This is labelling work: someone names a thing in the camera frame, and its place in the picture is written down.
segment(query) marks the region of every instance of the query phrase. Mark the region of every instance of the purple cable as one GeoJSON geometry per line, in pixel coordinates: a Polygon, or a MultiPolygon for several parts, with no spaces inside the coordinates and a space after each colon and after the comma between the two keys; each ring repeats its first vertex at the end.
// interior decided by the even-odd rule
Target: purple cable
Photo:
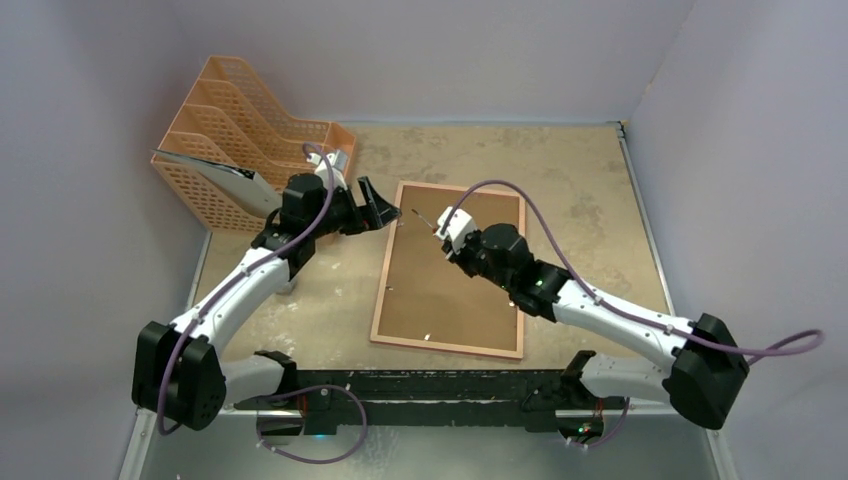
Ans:
{"type": "MultiPolygon", "coordinates": [[[[462,196],[459,198],[459,200],[456,202],[456,204],[454,204],[453,208],[451,208],[451,211],[450,211],[450,213],[448,214],[448,216],[445,220],[445,224],[442,225],[442,232],[441,233],[442,234],[445,233],[445,231],[448,228],[448,224],[450,223],[450,220],[453,218],[454,213],[456,213],[456,211],[459,209],[460,205],[462,205],[462,202],[464,202],[465,199],[467,199],[472,193],[474,193],[475,190],[477,190],[481,187],[484,187],[486,185],[503,185],[505,187],[508,187],[508,188],[516,191],[519,195],[524,197],[524,200],[527,202],[528,205],[530,205],[530,208],[533,210],[533,213],[536,215],[536,218],[539,220],[539,224],[542,226],[542,230],[545,231],[545,236],[548,237],[548,241],[551,243],[551,246],[553,247],[554,252],[556,252],[557,257],[559,257],[563,266],[565,266],[566,270],[568,270],[568,273],[571,274],[571,277],[574,279],[574,281],[577,282],[578,285],[580,285],[580,288],[584,292],[586,292],[586,295],[588,295],[589,297],[595,298],[595,294],[592,291],[592,288],[586,283],[585,280],[583,280],[583,278],[580,275],[577,274],[577,271],[574,269],[573,266],[571,266],[571,263],[565,257],[565,254],[562,253],[562,249],[559,247],[559,244],[557,243],[556,239],[554,238],[553,233],[551,233],[551,229],[550,229],[550,227],[548,227],[547,222],[545,222],[545,219],[542,216],[542,212],[539,211],[539,208],[536,207],[536,204],[533,203],[533,200],[530,199],[529,195],[527,195],[527,192],[525,192],[518,185],[515,185],[512,182],[508,182],[508,181],[505,181],[505,180],[484,180],[482,182],[479,182],[479,183],[472,185],[470,188],[468,188],[468,190],[465,191],[465,193],[462,194],[462,196]]],[[[605,309],[607,309],[608,311],[610,311],[610,312],[612,312],[616,315],[619,315],[623,318],[634,321],[634,322],[639,323],[641,325],[645,325],[647,327],[657,328],[657,329],[660,329],[660,330],[663,330],[663,331],[666,330],[666,325],[664,325],[660,322],[655,322],[653,320],[650,320],[650,319],[647,319],[647,318],[642,318],[638,315],[634,315],[632,313],[625,312],[625,311],[611,305],[609,302],[607,302],[603,298],[601,298],[599,300],[600,300],[598,302],[599,305],[601,305],[602,307],[604,307],[605,309]]],[[[824,332],[820,329],[804,330],[802,332],[798,332],[794,335],[786,337],[783,340],[780,340],[779,342],[777,342],[777,343],[775,343],[775,344],[773,344],[769,347],[766,347],[763,350],[757,350],[757,349],[752,349],[752,348],[739,348],[739,347],[731,347],[731,346],[728,346],[728,345],[722,345],[720,343],[711,342],[709,340],[703,339],[703,338],[698,337],[696,335],[693,335],[691,333],[687,333],[687,332],[678,330],[676,328],[671,328],[670,333],[673,333],[673,334],[680,336],[680,337],[683,337],[687,340],[691,340],[695,343],[698,343],[698,344],[703,345],[705,347],[712,348],[714,350],[718,350],[718,351],[721,351],[721,352],[734,353],[734,354],[738,354],[738,355],[751,355],[751,358],[748,359],[748,365],[749,366],[754,365],[755,363],[759,362],[760,360],[762,360],[765,357],[789,356],[789,355],[799,355],[801,353],[807,353],[807,352],[814,350],[814,349],[818,348],[819,346],[821,346],[821,344],[824,343],[824,337],[825,337],[824,332]],[[812,340],[810,340],[809,342],[807,342],[806,344],[804,344],[800,347],[786,348],[786,349],[782,348],[785,345],[788,345],[790,343],[796,342],[798,340],[801,340],[802,338],[807,338],[807,337],[815,337],[815,338],[813,338],[812,340]]],[[[615,427],[613,427],[613,429],[610,431],[610,433],[605,435],[603,438],[601,438],[597,442],[593,443],[592,445],[587,445],[587,447],[588,448],[596,448],[596,447],[599,447],[599,446],[609,442],[612,438],[614,438],[618,434],[618,432],[620,431],[621,425],[624,423],[624,419],[627,416],[627,411],[629,409],[630,409],[630,399],[628,398],[625,402],[624,411],[622,411],[621,416],[618,418],[618,422],[616,422],[615,427]]]]}
{"type": "Polygon", "coordinates": [[[294,392],[284,393],[282,395],[272,395],[272,396],[269,396],[269,397],[264,397],[264,399],[270,400],[270,401],[286,400],[286,399],[289,399],[291,397],[295,397],[297,395],[302,395],[304,393],[314,392],[316,390],[322,390],[322,389],[325,389],[325,388],[328,389],[328,390],[336,390],[336,391],[342,392],[345,395],[347,395],[348,397],[350,397],[350,399],[353,400],[353,403],[355,403],[356,407],[359,409],[359,415],[362,416],[362,429],[359,432],[359,438],[356,439],[356,443],[354,443],[353,446],[350,447],[350,449],[348,451],[339,455],[338,457],[328,458],[326,460],[315,460],[315,459],[312,459],[312,458],[304,458],[304,457],[295,455],[293,453],[289,453],[289,452],[280,450],[277,447],[274,447],[274,446],[268,444],[268,442],[266,442],[265,439],[262,438],[262,431],[259,428],[260,424],[259,424],[259,422],[257,422],[256,423],[256,436],[259,437],[259,444],[262,445],[263,447],[267,448],[271,452],[276,453],[277,455],[282,455],[286,458],[296,460],[296,461],[302,462],[302,463],[308,463],[310,465],[327,465],[327,464],[330,464],[330,463],[340,462],[340,461],[344,460],[345,458],[353,455],[353,453],[355,451],[359,450],[359,447],[361,447],[362,444],[365,443],[365,437],[368,435],[368,421],[365,417],[365,407],[362,405],[362,402],[359,401],[358,398],[356,398],[356,395],[352,394],[346,388],[342,388],[342,387],[339,387],[337,385],[316,385],[314,387],[301,388],[300,390],[295,390],[294,392]]]}
{"type": "MultiPolygon", "coordinates": [[[[330,163],[330,160],[327,158],[327,156],[324,155],[324,152],[321,150],[321,148],[318,147],[317,145],[315,145],[314,143],[310,143],[310,142],[304,143],[303,144],[303,153],[307,157],[309,156],[309,153],[310,153],[309,149],[312,149],[315,153],[321,155],[321,160],[327,165],[327,170],[330,171],[330,173],[332,173],[333,166],[330,163]]],[[[247,267],[247,273],[253,272],[255,269],[259,268],[260,266],[264,265],[265,263],[269,262],[270,260],[277,258],[278,256],[288,252],[289,250],[294,248],[297,244],[302,242],[303,239],[308,237],[312,233],[313,230],[318,228],[318,224],[321,223],[321,220],[324,219],[324,215],[327,214],[327,210],[330,209],[330,203],[333,201],[333,190],[335,189],[335,178],[332,174],[328,175],[328,183],[329,183],[329,185],[328,185],[328,188],[327,188],[327,198],[324,199],[324,205],[321,206],[321,210],[318,212],[318,216],[315,217],[315,220],[313,220],[312,223],[309,224],[308,227],[306,227],[306,230],[304,230],[300,235],[295,237],[291,242],[286,243],[285,245],[278,248],[277,250],[269,253],[268,255],[265,255],[264,257],[253,262],[252,264],[250,264],[247,267]]],[[[188,340],[188,337],[189,337],[189,335],[191,335],[191,332],[195,329],[195,327],[197,327],[197,325],[199,323],[198,320],[202,321],[202,319],[206,316],[206,314],[209,313],[209,310],[211,310],[212,307],[214,307],[215,304],[217,304],[221,300],[221,298],[224,297],[224,295],[226,295],[230,290],[232,290],[232,288],[237,283],[242,281],[242,279],[244,279],[244,277],[245,277],[245,272],[239,272],[238,274],[233,276],[233,278],[231,278],[227,283],[225,283],[224,286],[219,288],[218,291],[216,291],[211,297],[209,297],[209,301],[206,302],[205,304],[203,304],[203,306],[200,307],[200,310],[198,310],[197,317],[195,317],[194,319],[192,319],[189,322],[189,324],[186,326],[186,329],[183,330],[182,335],[180,335],[180,338],[177,339],[177,344],[174,346],[174,350],[171,352],[171,356],[168,358],[168,363],[165,365],[165,372],[162,375],[162,383],[159,386],[159,396],[157,398],[157,403],[156,403],[156,429],[159,431],[160,435],[168,436],[168,435],[174,433],[177,430],[177,428],[180,427],[180,424],[177,423],[174,426],[172,426],[171,428],[165,428],[165,400],[166,400],[166,393],[167,393],[167,389],[168,389],[168,384],[171,382],[171,375],[174,373],[174,367],[177,364],[177,359],[180,356],[180,352],[182,351],[183,345],[185,345],[185,342],[188,340]]]]}

